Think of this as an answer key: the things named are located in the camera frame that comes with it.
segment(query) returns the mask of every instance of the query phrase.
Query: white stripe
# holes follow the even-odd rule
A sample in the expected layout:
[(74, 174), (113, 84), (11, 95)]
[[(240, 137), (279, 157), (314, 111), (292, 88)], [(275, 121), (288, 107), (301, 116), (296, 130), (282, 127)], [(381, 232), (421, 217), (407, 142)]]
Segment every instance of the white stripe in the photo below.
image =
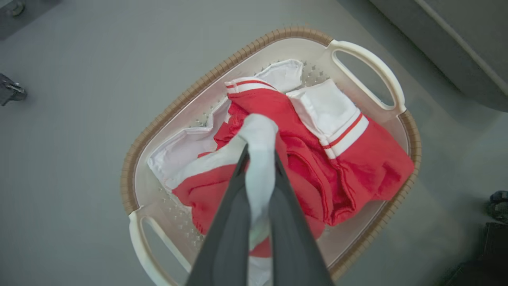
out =
[(351, 116), (351, 118), (349, 118), (344, 123), (344, 125), (342, 125), (332, 136), (327, 138), (328, 144), (326, 144), (326, 145), (329, 145), (335, 139), (339, 138), (356, 121), (356, 119), (358, 119), (358, 116), (362, 116), (362, 113), (360, 112), (360, 110), (357, 107), (355, 107), (355, 108), (356, 108), (356, 110), (355, 110), (355, 113), (353, 113), (353, 116)]
[(333, 152), (331, 159), (337, 158), (338, 156), (340, 156), (340, 154), (346, 151), (351, 145), (353, 145), (356, 142), (356, 140), (358, 140), (358, 138), (362, 136), (363, 132), (365, 132), (367, 126), (369, 126), (369, 120), (362, 115), (362, 118), (360, 119), (360, 121), (358, 121), (356, 126), (353, 127), (353, 129), (351, 129), (349, 133), (346, 134), (346, 136), (344, 136), (344, 138), (341, 141), (339, 141), (337, 144), (332, 146), (332, 148), (330, 148)]
[(267, 89), (267, 90), (273, 90), (278, 91), (274, 89), (273, 87), (262, 84), (262, 83), (245, 83), (241, 85), (234, 85), (232, 88), (228, 89), (228, 93), (241, 93), (244, 91), (250, 91), (250, 90), (257, 90), (257, 89)]

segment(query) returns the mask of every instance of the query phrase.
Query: white cloth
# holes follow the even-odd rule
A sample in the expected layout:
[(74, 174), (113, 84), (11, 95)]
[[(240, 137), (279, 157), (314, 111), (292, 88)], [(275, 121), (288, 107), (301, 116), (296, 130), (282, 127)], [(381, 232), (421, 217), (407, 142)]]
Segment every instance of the white cloth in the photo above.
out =
[(230, 100), (224, 99), (208, 117), (207, 126), (184, 128), (157, 147), (148, 158), (148, 166), (159, 182), (166, 188), (166, 181), (172, 180), (183, 166), (195, 160), (199, 154), (214, 151), (217, 143), (215, 134), (226, 119)]
[(292, 91), (302, 85), (303, 63), (285, 60), (274, 63), (256, 75), (282, 93)]
[(369, 125), (368, 119), (331, 79), (286, 95), (330, 158), (342, 154)]

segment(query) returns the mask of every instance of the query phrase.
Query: laundry basket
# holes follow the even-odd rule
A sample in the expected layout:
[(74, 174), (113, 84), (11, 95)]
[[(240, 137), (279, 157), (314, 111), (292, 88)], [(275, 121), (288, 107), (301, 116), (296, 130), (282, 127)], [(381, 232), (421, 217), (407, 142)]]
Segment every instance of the laundry basket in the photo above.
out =
[[(384, 104), (338, 60), (336, 51), (351, 54), (383, 80), (394, 104)], [(136, 254), (157, 285), (177, 285), (157, 263), (146, 241), (142, 221), (151, 225), (188, 272), (203, 242), (190, 212), (167, 194), (152, 173), (147, 159), (165, 140), (183, 128), (204, 126), (207, 115), (226, 96), (225, 81), (253, 76), (271, 63), (286, 59), (304, 62), (304, 81), (313, 85), (331, 78), (361, 109), (387, 129), (415, 164), (415, 171), (389, 202), (368, 203), (355, 217), (327, 227), (317, 240), (333, 279), (338, 279), (372, 243), (397, 211), (415, 183), (422, 147), (411, 113), (404, 106), (402, 88), (393, 72), (372, 52), (356, 44), (336, 41), (307, 27), (286, 27), (248, 44), (196, 81), (138, 136), (123, 163), (121, 196), (131, 220), (130, 234)]]

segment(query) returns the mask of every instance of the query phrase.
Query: laundry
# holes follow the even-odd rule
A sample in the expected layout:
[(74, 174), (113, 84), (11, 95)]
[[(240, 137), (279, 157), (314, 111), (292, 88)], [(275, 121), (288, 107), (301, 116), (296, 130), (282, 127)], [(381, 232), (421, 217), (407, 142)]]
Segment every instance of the laundry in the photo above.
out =
[[(226, 85), (232, 103), (228, 121), (214, 137), (217, 149), (227, 148), (249, 114), (273, 120), (279, 127), (277, 152), (316, 238), (324, 223), (343, 222), (370, 200), (391, 199), (412, 173), (412, 162), (398, 143), (332, 81), (288, 96), (257, 78)], [(172, 186), (181, 202), (193, 207), (193, 222), (202, 233), (211, 225), (234, 168), (224, 165)], [(268, 240), (251, 255), (269, 256)]]
[[(252, 79), (261, 79), (279, 91), (288, 92), (302, 85), (302, 70), (302, 62), (289, 59), (268, 66)], [(203, 153), (217, 149), (213, 137), (222, 122), (229, 119), (229, 106), (230, 100), (225, 98), (212, 110), (206, 126), (184, 128), (153, 151), (148, 166), (168, 192), (173, 188), (168, 187), (167, 182), (174, 185), (178, 181), (175, 176), (180, 169), (198, 156), (203, 156)]]
[(413, 172), (413, 162), (388, 131), (362, 114), (332, 80), (287, 96), (340, 175), (339, 192), (322, 192), (326, 223), (351, 218), (371, 200), (390, 200)]
[[(325, 227), (319, 191), (336, 189), (338, 186), (338, 175), (328, 162), (319, 140), (302, 124), (289, 98), (271, 85), (251, 77), (227, 82), (226, 85), (232, 103), (228, 111), (228, 122), (219, 128), (214, 137), (217, 149), (228, 147), (249, 114), (257, 113), (273, 120), (279, 128), (277, 152), (311, 231), (318, 238)], [(193, 222), (204, 234), (211, 226), (234, 168), (235, 165), (226, 165), (188, 177), (177, 187), (171, 186), (174, 188), (173, 193), (184, 205), (193, 207)], [(270, 256), (268, 240), (259, 244), (251, 255)]]

